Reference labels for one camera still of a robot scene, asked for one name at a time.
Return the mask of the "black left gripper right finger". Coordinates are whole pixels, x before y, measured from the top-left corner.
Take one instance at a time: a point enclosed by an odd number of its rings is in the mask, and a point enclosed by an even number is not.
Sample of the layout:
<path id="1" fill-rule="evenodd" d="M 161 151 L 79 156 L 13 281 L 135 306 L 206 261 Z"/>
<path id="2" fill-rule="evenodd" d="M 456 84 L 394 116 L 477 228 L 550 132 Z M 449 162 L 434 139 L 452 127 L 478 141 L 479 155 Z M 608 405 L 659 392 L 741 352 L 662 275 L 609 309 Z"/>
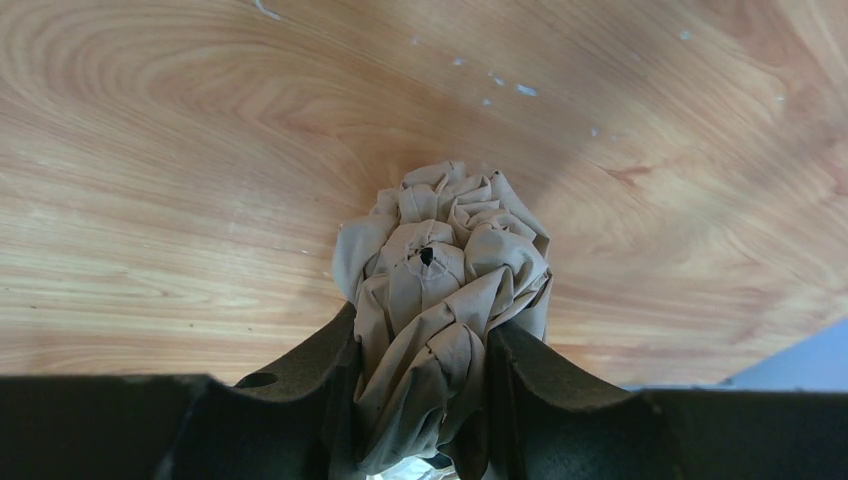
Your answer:
<path id="1" fill-rule="evenodd" d="M 489 479 L 679 479 L 663 415 L 520 327 L 488 336 Z"/>

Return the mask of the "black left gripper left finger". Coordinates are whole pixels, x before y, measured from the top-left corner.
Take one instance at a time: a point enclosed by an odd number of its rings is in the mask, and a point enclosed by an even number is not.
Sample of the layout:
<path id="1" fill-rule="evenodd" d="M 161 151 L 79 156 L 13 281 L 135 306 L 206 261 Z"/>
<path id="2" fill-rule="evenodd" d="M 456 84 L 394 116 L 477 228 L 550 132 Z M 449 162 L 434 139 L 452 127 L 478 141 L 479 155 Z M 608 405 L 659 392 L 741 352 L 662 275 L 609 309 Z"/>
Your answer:
<path id="1" fill-rule="evenodd" d="M 158 479 L 327 479 L 350 441 L 360 348 L 345 303 L 319 331 L 235 385 L 193 392 Z"/>

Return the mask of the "beige umbrella with black shaft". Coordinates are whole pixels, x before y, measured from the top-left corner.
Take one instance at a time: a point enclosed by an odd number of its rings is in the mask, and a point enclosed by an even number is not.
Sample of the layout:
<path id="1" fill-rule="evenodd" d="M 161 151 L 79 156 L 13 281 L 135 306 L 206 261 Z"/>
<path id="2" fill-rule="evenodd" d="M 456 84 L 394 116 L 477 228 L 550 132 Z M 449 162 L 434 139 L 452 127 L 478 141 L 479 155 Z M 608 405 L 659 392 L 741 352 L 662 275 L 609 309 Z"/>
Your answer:
<path id="1" fill-rule="evenodd" d="M 461 162 L 406 174 L 341 224 L 332 272 L 362 354 L 353 396 L 362 472 L 444 456 L 458 475 L 482 477 L 488 336 L 513 323 L 545 337 L 549 245 L 502 172 Z"/>

